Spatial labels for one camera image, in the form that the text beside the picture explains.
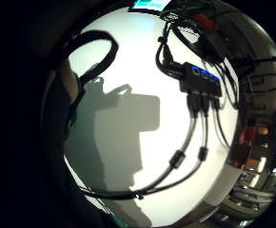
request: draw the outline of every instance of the white surface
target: white surface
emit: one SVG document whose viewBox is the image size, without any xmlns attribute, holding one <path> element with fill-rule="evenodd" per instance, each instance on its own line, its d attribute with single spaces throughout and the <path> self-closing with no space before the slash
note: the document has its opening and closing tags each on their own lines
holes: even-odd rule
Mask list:
<svg viewBox="0 0 276 228">
<path fill-rule="evenodd" d="M 85 29 L 108 31 L 118 42 L 119 51 L 113 64 L 101 75 L 105 80 L 104 93 L 100 95 L 96 90 L 97 84 L 87 91 L 78 108 L 77 123 L 66 142 L 69 163 L 82 182 L 108 190 L 129 187 L 133 190 L 154 181 L 168 167 L 174 151 L 182 145 L 189 124 L 186 94 L 180 92 L 176 80 L 163 74 L 155 65 L 159 47 L 157 38 L 162 34 L 164 22 L 153 15 L 127 10 L 111 12 Z M 194 35 L 188 37 L 192 42 L 197 39 Z M 219 77 L 214 67 L 204 66 L 172 33 L 168 44 L 176 62 L 190 62 Z M 80 47 L 69 57 L 71 66 L 82 75 L 101 61 L 108 49 L 109 42 L 106 41 Z M 131 94 L 106 95 L 122 85 L 130 85 Z M 221 112 L 221 120 L 231 142 L 237 112 L 228 102 Z M 143 200 L 106 200 L 110 209 L 131 226 L 150 227 L 171 224 L 197 206 L 218 178 L 227 157 L 226 150 L 217 140 L 211 111 L 208 122 L 207 161 L 193 177 Z M 191 170 L 197 162 L 201 139 L 199 119 L 187 158 L 163 184 L 176 181 Z"/>
<path fill-rule="evenodd" d="M 242 171 L 242 169 L 225 164 L 215 184 L 206 194 L 204 201 L 212 206 L 218 206 L 231 191 Z"/>
</svg>

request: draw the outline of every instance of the black cable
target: black cable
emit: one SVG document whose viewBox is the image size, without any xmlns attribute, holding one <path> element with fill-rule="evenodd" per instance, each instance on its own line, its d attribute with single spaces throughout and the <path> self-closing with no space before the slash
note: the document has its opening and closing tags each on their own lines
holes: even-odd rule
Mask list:
<svg viewBox="0 0 276 228">
<path fill-rule="evenodd" d="M 192 135 L 193 135 L 193 132 L 195 130 L 195 126 L 196 126 L 196 118 L 192 118 L 191 122 L 190 122 L 190 127 L 189 127 L 188 132 L 187 132 L 187 136 L 186 136 L 186 139 L 185 139 L 185 142 L 184 142 L 184 145 L 188 146 L 188 143 L 190 142 L 190 140 L 192 138 Z M 182 146 L 184 151 L 180 151 L 180 150 L 176 151 L 176 153 L 174 154 L 174 156 L 172 158 L 175 158 L 175 155 L 176 155 L 176 159 L 178 159 L 177 156 L 180 153 L 184 154 L 186 152 L 187 148 L 184 145 Z M 176 163 L 174 164 L 174 166 L 170 162 L 169 168 L 167 168 L 166 171 L 158 179 L 156 179 L 156 181 L 154 181 L 153 183 L 151 183 L 151 184 L 147 185 L 146 187 L 144 187 L 142 189 L 139 189 L 139 190 L 134 190 L 134 191 L 110 191 L 110 192 L 108 192 L 108 191 L 93 188 L 91 190 L 92 191 L 91 192 L 90 190 L 88 190 L 85 187 L 80 187 L 80 189 L 81 189 L 81 191 L 83 191 L 83 193 L 86 196 L 94 197 L 94 198 L 98 198 L 98 199 L 109 199 L 109 200 L 129 200 L 129 199 L 133 199 L 133 198 L 141 199 L 143 197 L 143 195 L 148 195 L 148 191 L 150 189 L 153 189 L 156 185 L 158 185 L 160 182 L 162 182 L 168 176 L 170 171 L 175 167 L 175 165 L 178 165 L 178 166 L 180 165 L 180 162 L 178 162 L 177 160 L 175 162 Z"/>
<path fill-rule="evenodd" d="M 220 129 L 220 132 L 221 132 L 222 138 L 223 138 L 223 140 L 224 140 L 224 143 L 226 144 L 226 146 L 227 146 L 228 148 L 230 148 L 230 145 L 229 145 L 229 143 L 227 142 L 226 135 L 225 135 L 224 130 L 223 130 L 223 128 L 222 128 L 220 113 L 219 113 L 219 111 L 218 111 L 217 109 L 215 109 L 215 113 L 216 113 L 217 124 L 218 124 L 218 127 L 219 127 L 219 129 Z"/>
<path fill-rule="evenodd" d="M 220 114 L 219 114 L 219 99 L 214 98 L 214 99 L 211 100 L 211 102 L 212 102 L 212 109 L 214 110 L 214 112 L 216 114 L 216 121 L 217 121 L 219 130 L 220 130 L 220 133 L 222 135 L 223 141 L 224 141 L 225 145 L 227 146 L 227 148 L 230 148 L 230 145 L 227 142 L 226 135 L 225 135 L 224 130 L 222 128 L 221 118 L 220 118 Z"/>
<path fill-rule="evenodd" d="M 225 87 L 225 91 L 226 91 L 226 94 L 227 94 L 227 98 L 229 99 L 232 107 L 234 109 L 238 109 L 238 100 L 237 100 L 237 97 L 238 97 L 238 93 L 237 93 L 237 85 L 235 84 L 233 78 L 231 77 L 231 75 L 229 74 L 229 71 L 226 71 L 225 69 L 223 69 L 222 66 L 220 66 L 219 64 L 214 64 L 214 67 L 216 68 L 216 70 L 220 73 L 220 71 L 218 70 L 218 68 L 220 68 L 223 72 L 223 74 L 221 74 L 221 78 L 222 78 L 222 81 L 223 81 L 223 84 L 224 84 L 224 87 Z M 232 88 L 232 92 L 233 92 L 233 96 L 234 96 L 234 102 L 232 102 L 231 100 L 231 97 L 230 97 L 230 94 L 228 92 L 228 89 L 227 89 L 227 84 L 226 84 L 226 79 L 225 79 L 225 75 L 227 76 L 227 79 L 231 85 L 231 88 Z"/>
<path fill-rule="evenodd" d="M 168 26 L 169 22 L 166 22 L 163 29 L 163 35 L 158 38 L 160 46 L 157 49 L 155 62 L 158 68 L 166 75 L 174 78 L 181 79 L 184 76 L 183 66 L 173 61 L 173 56 L 168 47 L 168 35 L 171 30 L 171 26 Z M 163 63 L 160 62 L 160 53 L 163 50 Z"/>
<path fill-rule="evenodd" d="M 228 146 L 226 145 L 226 143 L 224 142 L 224 140 L 222 140 L 222 136 L 220 135 L 220 130 L 218 129 L 217 118 L 215 116 L 214 108 L 212 108 L 212 114 L 213 114 L 213 121 L 214 121 L 214 129 L 215 129 L 215 133 L 216 133 L 216 136 L 218 138 L 218 141 L 220 142 L 220 144 L 223 147 L 226 148 L 226 150 L 229 150 Z"/>
<path fill-rule="evenodd" d="M 268 90 L 261 90 L 261 91 L 248 91 L 247 93 L 267 93 L 267 92 L 271 92 L 271 91 L 275 91 L 276 87 L 268 89 Z"/>
<path fill-rule="evenodd" d="M 177 184 L 179 184 L 183 181 L 186 181 L 187 179 L 192 177 L 197 172 L 197 170 L 199 170 L 199 168 L 201 167 L 202 162 L 205 161 L 206 157 L 207 157 L 207 135 L 208 135 L 207 115 L 204 116 L 204 118 L 205 118 L 206 125 L 205 125 L 205 133 L 204 133 L 203 138 L 205 138 L 205 139 L 203 139 L 204 143 L 203 143 L 203 146 L 201 146 L 200 151 L 199 151 L 199 161 L 197 161 L 197 164 L 195 165 L 195 167 L 188 174 L 186 174 L 183 178 L 177 180 L 176 182 L 167 184 L 165 186 L 151 189 L 151 190 L 148 191 L 148 194 L 160 192 L 160 191 L 163 191 L 163 190 L 167 190 L 171 187 L 174 187 Z"/>
<path fill-rule="evenodd" d="M 197 49 L 184 35 L 183 33 L 177 28 L 176 24 L 171 26 L 174 35 L 187 47 L 189 48 L 194 54 L 199 56 L 203 59 L 203 53 Z"/>
</svg>

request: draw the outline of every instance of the cable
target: cable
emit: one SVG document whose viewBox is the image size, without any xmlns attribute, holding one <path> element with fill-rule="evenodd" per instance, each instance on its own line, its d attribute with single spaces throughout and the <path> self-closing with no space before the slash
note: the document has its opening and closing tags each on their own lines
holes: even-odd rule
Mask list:
<svg viewBox="0 0 276 228">
<path fill-rule="evenodd" d="M 221 74 L 221 77 L 222 77 L 222 81 L 223 81 L 223 84 L 224 84 L 224 87 L 225 87 L 225 91 L 226 91 L 226 94 L 227 94 L 227 98 L 229 99 L 229 101 L 230 101 L 232 107 L 233 107 L 234 109 L 238 109 L 238 101 L 237 101 L 237 97 L 238 97 L 237 94 L 238 94 L 238 93 L 237 93 L 237 88 L 236 88 L 237 85 L 235 84 L 235 82 L 234 82 L 233 78 L 231 77 L 229 71 L 226 71 L 227 66 L 225 66 L 226 69 L 223 69 L 223 67 L 220 66 L 219 64 L 214 64 L 214 67 L 216 68 L 216 70 L 217 70 L 219 73 L 220 73 L 220 71 L 218 70 L 218 68 L 220 68 L 220 69 L 222 70 L 223 74 Z M 231 100 L 231 98 L 230 98 L 230 94 L 229 94 L 229 92 L 228 92 L 228 90 L 227 90 L 227 84 L 226 84 L 226 80 L 225 80 L 225 75 L 227 76 L 228 81 L 229 81 L 229 83 L 230 83 L 230 85 L 231 85 L 232 92 L 233 92 L 233 96 L 234 96 L 234 102 L 232 102 L 232 100 Z"/>
<path fill-rule="evenodd" d="M 214 121 L 214 129 L 215 129 L 215 133 L 216 136 L 218 138 L 218 141 L 220 142 L 220 144 L 226 149 L 229 150 L 229 147 L 226 145 L 225 142 L 222 141 L 222 136 L 220 135 L 220 130 L 218 129 L 218 124 L 217 124 L 217 118 L 215 116 L 215 111 L 214 108 L 212 108 L 212 113 L 213 113 L 213 121 Z"/>
<path fill-rule="evenodd" d="M 268 90 L 261 90 L 261 91 L 248 91 L 247 93 L 267 93 L 267 92 L 271 92 L 271 91 L 275 91 L 276 87 L 268 89 Z"/>
<path fill-rule="evenodd" d="M 227 148 L 230 148 L 229 143 L 227 142 L 227 138 L 226 135 L 224 133 L 224 130 L 222 128 L 222 123 L 221 123 L 221 118 L 220 118 L 220 114 L 219 114 L 219 99 L 218 98 L 214 98 L 211 100 L 212 101 L 212 108 L 216 114 L 216 121 L 220 130 L 220 133 L 222 135 L 223 141 L 226 144 Z"/>
<path fill-rule="evenodd" d="M 173 186 L 176 186 L 177 184 L 179 184 L 183 181 L 186 181 L 187 179 L 192 177 L 192 175 L 194 175 L 197 172 L 197 170 L 201 167 L 202 162 L 205 161 L 207 158 L 207 135 L 208 135 L 207 116 L 204 116 L 204 119 L 205 119 L 205 134 L 203 136 L 203 146 L 201 146 L 201 148 L 200 148 L 199 161 L 197 161 L 197 164 L 195 164 L 194 168 L 188 174 L 186 174 L 183 178 L 177 180 L 176 182 L 167 184 L 165 186 L 151 189 L 148 191 L 149 194 L 167 190 Z"/>
<path fill-rule="evenodd" d="M 183 151 L 177 150 L 169 162 L 170 163 L 169 168 L 167 168 L 166 171 L 156 181 L 147 185 L 146 187 L 139 189 L 139 190 L 134 190 L 134 191 L 110 191 L 109 194 L 108 194 L 108 191 L 103 191 L 103 190 L 99 190 L 99 189 L 92 189 L 92 192 L 91 192 L 90 190 L 88 190 L 85 187 L 80 187 L 81 191 L 89 197 L 94 197 L 94 198 L 98 198 L 98 199 L 111 199 L 111 200 L 128 200 L 128 199 L 132 199 L 132 198 L 141 199 L 143 197 L 143 195 L 148 195 L 148 191 L 150 189 L 154 188 L 159 183 L 161 183 L 168 176 L 168 174 L 171 172 L 171 170 L 173 168 L 175 168 L 175 167 L 177 168 L 180 165 L 181 161 L 184 158 L 184 155 L 183 155 L 183 157 L 178 157 L 178 156 L 180 153 L 184 154 L 186 152 L 187 146 L 188 146 L 188 144 L 192 138 L 193 132 L 195 130 L 195 126 L 196 126 L 196 118 L 192 118 L 191 122 L 190 122 L 190 126 L 188 128 L 185 142 L 182 146 Z"/>
</svg>

